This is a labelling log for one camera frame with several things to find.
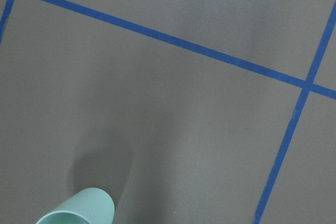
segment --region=mint green container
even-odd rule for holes
[[[86,188],[44,215],[36,224],[111,224],[114,203],[107,192]]]

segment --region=blue tape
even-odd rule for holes
[[[242,59],[224,54],[216,50],[209,49],[207,47],[200,46],[198,44],[189,42],[187,40],[176,38],[174,36],[162,33],[160,31],[156,31],[151,28],[135,24],[130,21],[117,18],[111,15],[108,15],[106,13],[102,13],[97,10],[78,5],[76,3],[73,3],[67,0],[41,0],[41,1],[48,2],[53,5],[57,5],[59,7],[107,22],[109,24],[113,24],[113,25],[125,28],[127,30],[134,31],[138,34],[142,34],[142,35],[166,42],[168,44],[175,45],[175,46],[187,49],[189,51],[196,52],[198,54],[205,55],[210,58],[220,60],[222,62],[225,62],[231,65],[234,65],[234,66],[237,66],[237,67],[291,84],[291,85],[294,85],[296,87],[302,88],[304,86],[304,81],[299,78],[251,63],[246,60],[242,60]]]
[[[336,100],[336,91],[335,90],[328,89],[328,88],[322,87],[320,85],[313,84],[313,86],[311,87],[311,91],[314,92],[314,93],[317,93],[317,94],[324,95],[325,97],[329,97],[329,98],[332,98],[332,99]]]
[[[319,47],[316,51],[315,57],[313,59],[313,62],[310,66],[307,78],[306,78],[306,83],[301,90],[301,93],[299,95],[297,104],[295,106],[295,110],[293,113],[293,116],[287,126],[285,135],[283,137],[280,149],[278,151],[278,154],[276,156],[276,159],[274,161],[273,167],[271,169],[271,172],[269,174],[269,177],[266,182],[266,186],[264,188],[264,191],[262,192],[259,204],[257,206],[256,212],[255,212],[255,218],[254,218],[254,224],[259,224],[260,220],[264,214],[266,204],[268,202],[268,199],[270,197],[270,194],[272,192],[272,189],[274,187],[275,181],[278,177],[279,171],[281,169],[282,163],[285,159],[285,155],[287,153],[288,147],[290,145],[290,142],[292,140],[292,137],[294,135],[295,129],[298,125],[300,116],[302,114],[303,108],[305,107],[305,103],[307,101],[309,92],[312,89],[318,90],[317,85],[313,85],[313,82],[315,80],[315,77],[317,75],[317,72],[319,70],[319,67],[321,65],[323,55],[325,53],[325,50],[327,49],[327,45],[329,43],[332,31],[335,27],[335,22],[336,22],[336,2],[334,3],[334,6],[332,8],[332,11],[330,13],[327,25],[324,29],[322,38],[319,43]]]
[[[9,18],[10,12],[12,11],[13,4],[14,4],[14,0],[7,0],[5,8],[4,8],[4,12],[2,13],[2,17],[0,20],[0,44],[2,41],[2,36],[5,30],[7,20]]]

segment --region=gray floor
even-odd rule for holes
[[[334,2],[70,1],[301,79]],[[96,186],[113,224],[252,223],[301,91],[39,0],[15,0],[0,89],[1,223]],[[261,223],[334,223],[335,105],[309,95]]]

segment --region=cup rim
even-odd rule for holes
[[[88,224],[92,224],[91,221],[89,221],[87,218],[85,218],[83,215],[77,213],[77,212],[73,212],[73,211],[67,211],[67,210],[56,210],[56,211],[52,211],[46,215],[44,215],[42,218],[40,218],[36,224],[40,224],[42,220],[44,220],[45,218],[54,215],[54,214],[72,214],[72,215],[76,215],[80,218],[82,218],[84,221],[86,221]]]

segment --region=light green cup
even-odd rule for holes
[[[36,224],[111,224],[114,203],[107,192],[86,188],[44,215]]]

